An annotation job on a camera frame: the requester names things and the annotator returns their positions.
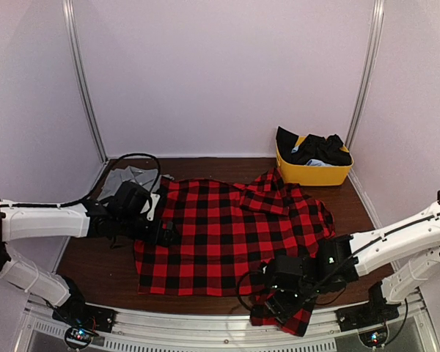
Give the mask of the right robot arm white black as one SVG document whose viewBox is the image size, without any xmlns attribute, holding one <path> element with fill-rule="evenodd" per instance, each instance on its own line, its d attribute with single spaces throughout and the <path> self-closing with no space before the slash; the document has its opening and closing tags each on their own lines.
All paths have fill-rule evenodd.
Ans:
<svg viewBox="0 0 440 352">
<path fill-rule="evenodd" d="M 369 289 L 369 301 L 336 312 L 341 331 L 393 320 L 416 287 L 440 268 L 440 190 L 418 214 L 387 227 L 323 241 L 311 257 L 278 256 L 263 269 L 265 302 L 251 318 L 273 318 L 285 326 L 301 310 L 314 309 L 319 295 L 339 292 L 399 257 L 409 261 Z"/>
</svg>

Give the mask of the red black plaid shirt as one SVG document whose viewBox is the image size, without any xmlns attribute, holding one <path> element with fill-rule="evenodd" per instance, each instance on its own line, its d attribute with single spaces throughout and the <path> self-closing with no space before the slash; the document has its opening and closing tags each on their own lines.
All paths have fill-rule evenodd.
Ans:
<svg viewBox="0 0 440 352">
<path fill-rule="evenodd" d="M 271 169 L 249 184 L 210 179 L 160 185 L 156 214 L 180 240 L 168 247 L 137 241 L 141 294 L 234 296 L 261 291 L 258 269 L 279 255 L 314 257 L 335 234 L 325 205 Z"/>
</svg>

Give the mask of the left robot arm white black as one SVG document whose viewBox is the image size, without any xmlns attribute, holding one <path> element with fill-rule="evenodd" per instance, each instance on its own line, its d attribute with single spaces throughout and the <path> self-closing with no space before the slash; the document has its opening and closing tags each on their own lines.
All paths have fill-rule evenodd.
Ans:
<svg viewBox="0 0 440 352">
<path fill-rule="evenodd" d="M 137 183 L 123 182 L 115 194 L 102 200 L 83 199 L 64 204 L 14 203 L 0 199 L 0 279 L 41 297 L 52 309 L 83 326 L 90 308 L 66 277 L 41 269 L 7 247 L 25 238 L 108 238 L 123 235 L 135 241 L 168 247 L 180 239 L 175 225 L 155 216 L 160 194 Z"/>
</svg>

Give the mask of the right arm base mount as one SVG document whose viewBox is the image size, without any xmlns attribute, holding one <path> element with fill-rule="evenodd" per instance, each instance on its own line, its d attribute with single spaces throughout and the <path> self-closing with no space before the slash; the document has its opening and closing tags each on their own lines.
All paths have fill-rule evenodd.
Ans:
<svg viewBox="0 0 440 352">
<path fill-rule="evenodd" d="M 389 342 L 388 321 L 399 317 L 399 306 L 383 304 L 378 306 L 367 302 L 338 309 L 337 322 L 340 331 L 357 330 L 360 342 L 366 348 L 382 348 Z"/>
</svg>

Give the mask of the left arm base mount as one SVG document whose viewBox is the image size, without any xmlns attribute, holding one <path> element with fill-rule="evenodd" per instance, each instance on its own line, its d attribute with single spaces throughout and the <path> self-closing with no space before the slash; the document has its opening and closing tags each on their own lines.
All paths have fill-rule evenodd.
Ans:
<svg viewBox="0 0 440 352">
<path fill-rule="evenodd" d="M 63 340 L 70 350 L 80 351 L 90 345 L 102 345 L 103 333 L 111 333 L 116 312 L 113 309 L 85 305 L 83 312 L 72 315 L 62 307 L 52 307 L 52 318 L 67 325 Z"/>
</svg>

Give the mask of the yellow plastic bin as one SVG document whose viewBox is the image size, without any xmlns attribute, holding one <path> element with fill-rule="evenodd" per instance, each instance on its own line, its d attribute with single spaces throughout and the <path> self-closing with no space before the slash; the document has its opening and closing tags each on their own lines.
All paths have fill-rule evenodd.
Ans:
<svg viewBox="0 0 440 352">
<path fill-rule="evenodd" d="M 309 166 L 290 164 L 279 151 L 282 138 L 276 136 L 276 167 L 285 183 L 300 186 L 340 186 L 344 183 L 353 166 L 353 158 L 348 148 L 343 145 L 340 150 L 351 157 L 351 163 L 345 166 Z"/>
</svg>

